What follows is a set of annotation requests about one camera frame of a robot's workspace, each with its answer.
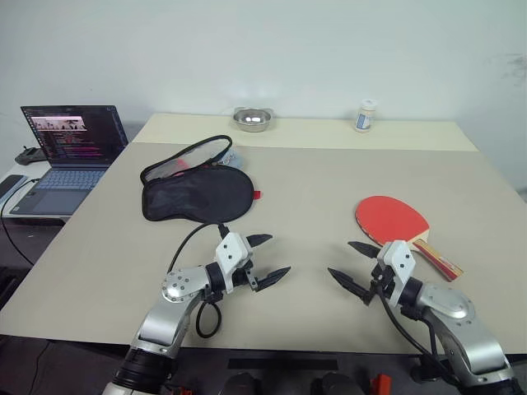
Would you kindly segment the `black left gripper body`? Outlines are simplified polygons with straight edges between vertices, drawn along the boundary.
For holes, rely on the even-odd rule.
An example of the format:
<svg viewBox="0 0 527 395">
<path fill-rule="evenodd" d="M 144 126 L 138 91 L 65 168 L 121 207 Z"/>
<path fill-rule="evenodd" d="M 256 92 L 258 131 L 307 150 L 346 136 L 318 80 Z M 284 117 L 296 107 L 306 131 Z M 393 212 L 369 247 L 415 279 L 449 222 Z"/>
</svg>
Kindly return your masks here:
<svg viewBox="0 0 527 395">
<path fill-rule="evenodd" d="M 230 252 L 233 256 L 233 273 L 231 275 L 231 292 L 237 286 L 248 285 L 251 289 L 251 282 L 256 278 L 252 273 L 253 270 L 253 250 L 252 248 L 242 242 L 230 244 Z"/>
</svg>

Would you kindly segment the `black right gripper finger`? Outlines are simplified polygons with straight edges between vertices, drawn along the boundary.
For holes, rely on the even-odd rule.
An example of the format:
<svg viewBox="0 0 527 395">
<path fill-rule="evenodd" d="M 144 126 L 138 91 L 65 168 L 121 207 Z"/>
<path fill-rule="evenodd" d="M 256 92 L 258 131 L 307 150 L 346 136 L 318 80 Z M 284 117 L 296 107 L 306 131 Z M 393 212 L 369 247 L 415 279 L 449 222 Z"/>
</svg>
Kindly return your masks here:
<svg viewBox="0 0 527 395">
<path fill-rule="evenodd" d="M 328 267 L 330 276 L 345 290 L 354 294 L 363 304 L 369 304 L 373 297 L 371 289 L 366 289 L 356 283 L 349 275 Z"/>
<path fill-rule="evenodd" d="M 368 258 L 376 258 L 379 254 L 379 248 L 375 245 L 359 241 L 349 241 L 347 244 L 354 248 L 357 252 Z"/>
</svg>

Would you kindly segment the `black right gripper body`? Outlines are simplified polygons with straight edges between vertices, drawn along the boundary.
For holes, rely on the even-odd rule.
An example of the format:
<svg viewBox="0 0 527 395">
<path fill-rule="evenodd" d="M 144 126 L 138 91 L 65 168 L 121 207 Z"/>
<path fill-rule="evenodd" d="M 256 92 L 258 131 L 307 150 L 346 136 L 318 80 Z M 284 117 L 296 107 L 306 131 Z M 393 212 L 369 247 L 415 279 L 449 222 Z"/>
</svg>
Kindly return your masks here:
<svg viewBox="0 0 527 395">
<path fill-rule="evenodd" d="M 395 287 L 395 273 L 391 266 L 381 267 L 377 264 L 371 272 L 371 289 L 377 294 L 378 290 L 382 290 L 383 295 L 392 295 Z"/>
</svg>

